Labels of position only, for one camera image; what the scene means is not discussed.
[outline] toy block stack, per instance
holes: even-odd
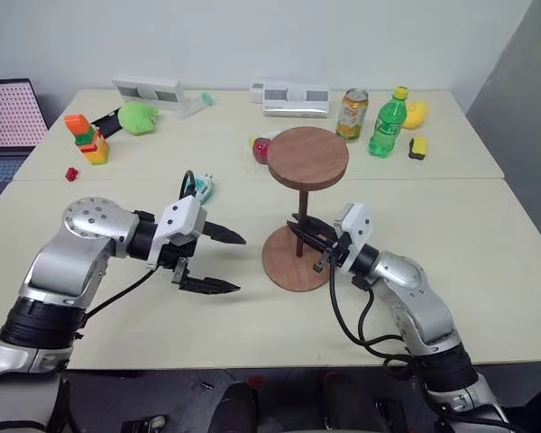
[[[74,135],[74,144],[92,165],[108,162],[109,148],[105,137],[83,115],[65,115],[64,124]]]

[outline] green bottle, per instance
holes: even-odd
[[[395,147],[395,141],[400,133],[400,129],[407,119],[407,88],[395,88],[393,98],[382,106],[375,130],[369,140],[369,153],[379,158],[387,158],[390,151]]]

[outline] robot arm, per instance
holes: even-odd
[[[463,421],[471,414],[475,419],[508,420],[485,378],[473,368],[453,317],[430,287],[425,271],[406,257],[366,244],[371,233],[369,214],[364,204],[354,203],[344,208],[334,227],[309,216],[304,226],[288,224],[295,235],[323,253],[314,266],[317,272],[330,258],[353,274],[353,284],[371,288],[388,306],[414,374],[425,387],[421,391],[449,420],[445,431],[509,431]]]
[[[239,290],[226,281],[188,276],[188,259],[202,234],[245,244],[237,233],[207,222],[206,210],[193,195],[166,206],[158,224],[152,214],[129,212],[105,198],[69,205],[59,232],[36,255],[0,329],[0,430],[40,431],[55,418],[52,412],[62,389],[56,372],[69,363],[110,257],[130,255],[147,262],[152,271],[158,266],[172,269],[173,282],[183,290]]]

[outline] juice can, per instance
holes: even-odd
[[[359,138],[368,106],[369,94],[366,91],[361,88],[349,88],[343,97],[336,134],[347,142]]]

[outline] round wooden base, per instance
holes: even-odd
[[[303,255],[296,255],[297,237],[287,227],[276,230],[262,247],[262,266],[269,278],[288,291],[311,291],[328,281],[329,268],[321,273],[313,271],[313,264],[321,253],[308,245],[303,246]]]

